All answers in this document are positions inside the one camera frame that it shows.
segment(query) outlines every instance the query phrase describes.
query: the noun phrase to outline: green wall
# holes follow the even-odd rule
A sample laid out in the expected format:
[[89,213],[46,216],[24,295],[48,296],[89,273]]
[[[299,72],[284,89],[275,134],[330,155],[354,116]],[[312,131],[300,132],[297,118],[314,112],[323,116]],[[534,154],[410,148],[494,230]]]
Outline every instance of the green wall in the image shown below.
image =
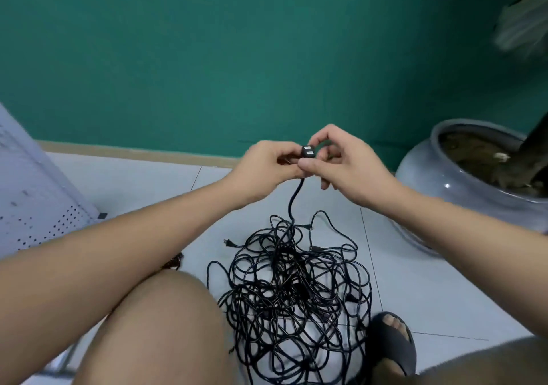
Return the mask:
[[394,167],[433,124],[529,131],[548,76],[512,0],[0,0],[0,101],[34,138],[239,156],[334,122]]

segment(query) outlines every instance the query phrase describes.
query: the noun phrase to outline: cable pile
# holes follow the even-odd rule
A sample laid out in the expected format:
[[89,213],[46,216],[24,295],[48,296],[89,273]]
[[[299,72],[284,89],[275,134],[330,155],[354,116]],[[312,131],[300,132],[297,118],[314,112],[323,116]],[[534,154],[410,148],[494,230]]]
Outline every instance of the cable pile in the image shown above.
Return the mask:
[[[207,267],[208,288],[213,264],[229,279],[230,290],[219,306],[235,332],[231,352],[237,352],[251,385],[251,369],[273,384],[344,385],[351,353],[360,348],[365,357],[364,320],[370,319],[372,300],[369,272],[355,261],[357,244],[333,226],[325,211],[317,211],[310,224],[295,224],[291,206],[303,182],[289,201],[289,221],[272,215],[270,228],[256,231],[243,245],[226,240],[226,246],[239,249],[229,269],[218,261]],[[314,245],[312,225],[319,215],[348,242]],[[309,231],[307,249],[299,246],[304,230]],[[332,372],[334,359],[340,370],[327,378],[321,370],[331,362]]]

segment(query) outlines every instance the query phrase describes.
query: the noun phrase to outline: hand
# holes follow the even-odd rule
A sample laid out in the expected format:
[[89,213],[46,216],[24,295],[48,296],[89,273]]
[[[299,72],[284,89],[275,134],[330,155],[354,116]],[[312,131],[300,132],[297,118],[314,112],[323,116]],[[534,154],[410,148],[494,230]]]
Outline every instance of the hand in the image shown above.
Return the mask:
[[388,171],[374,150],[364,141],[334,125],[314,134],[309,146],[325,140],[334,145],[323,147],[315,159],[299,159],[299,167],[322,178],[322,189],[330,184],[350,201],[381,213],[397,200],[401,183]]
[[296,164],[300,154],[297,143],[259,141],[223,180],[242,208],[264,199],[286,180],[304,178],[305,172]]

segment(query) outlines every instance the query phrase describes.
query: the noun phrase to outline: left hand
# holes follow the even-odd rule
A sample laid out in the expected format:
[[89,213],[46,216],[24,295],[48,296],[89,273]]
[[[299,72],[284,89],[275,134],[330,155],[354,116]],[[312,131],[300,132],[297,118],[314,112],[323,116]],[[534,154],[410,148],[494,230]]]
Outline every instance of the left hand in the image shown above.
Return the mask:
[[306,177],[296,164],[300,154],[301,146],[297,143],[259,141],[223,180],[242,208],[264,199],[286,180]]

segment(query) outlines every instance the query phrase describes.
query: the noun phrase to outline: white tile floor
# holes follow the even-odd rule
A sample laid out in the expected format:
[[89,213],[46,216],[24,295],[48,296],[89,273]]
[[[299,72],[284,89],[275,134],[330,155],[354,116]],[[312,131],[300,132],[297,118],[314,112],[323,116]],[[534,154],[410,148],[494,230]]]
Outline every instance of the white tile floor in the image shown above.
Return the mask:
[[[229,172],[70,154],[50,156],[108,217],[205,186]],[[252,232],[266,227],[270,215],[287,216],[287,203],[296,185],[286,182],[265,200],[214,224],[184,250],[182,270],[205,282],[211,260],[229,265],[235,250],[225,247],[223,240],[242,243]],[[293,212],[297,222],[308,223],[318,209],[327,211],[334,225],[358,243],[357,260],[372,277],[373,312],[393,311],[414,332],[419,370],[528,334],[445,261],[408,245],[385,217],[359,208],[339,192],[322,192],[319,181],[312,178],[305,182]],[[342,243],[324,222],[315,223],[312,234],[317,245]],[[226,290],[226,277],[212,272],[212,294],[218,297]],[[69,381],[32,377],[25,385],[65,383]]]

